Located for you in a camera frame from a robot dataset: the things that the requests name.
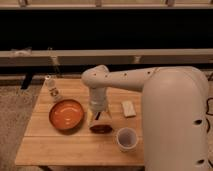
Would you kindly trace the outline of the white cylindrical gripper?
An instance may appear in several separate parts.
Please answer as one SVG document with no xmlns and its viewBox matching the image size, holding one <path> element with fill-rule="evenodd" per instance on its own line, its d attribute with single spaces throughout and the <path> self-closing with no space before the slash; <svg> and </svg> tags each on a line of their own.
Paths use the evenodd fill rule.
<svg viewBox="0 0 213 171">
<path fill-rule="evenodd" d="M 103 122 L 105 125 L 112 126 L 112 116 L 107 109 L 107 93 L 106 88 L 90 88 L 89 89 L 89 107 L 92 110 L 87 111 L 87 123 L 91 127 L 96 116 L 93 113 L 102 112 Z"/>
</svg>

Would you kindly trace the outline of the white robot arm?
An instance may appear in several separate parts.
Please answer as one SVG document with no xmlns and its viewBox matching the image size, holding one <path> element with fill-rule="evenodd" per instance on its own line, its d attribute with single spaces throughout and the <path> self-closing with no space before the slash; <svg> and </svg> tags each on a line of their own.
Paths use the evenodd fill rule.
<svg viewBox="0 0 213 171">
<path fill-rule="evenodd" d="M 141 94 L 145 171 L 208 171 L 206 101 L 209 83 L 195 67 L 152 67 L 83 72 L 92 111 L 107 106 L 109 87 Z"/>
</svg>

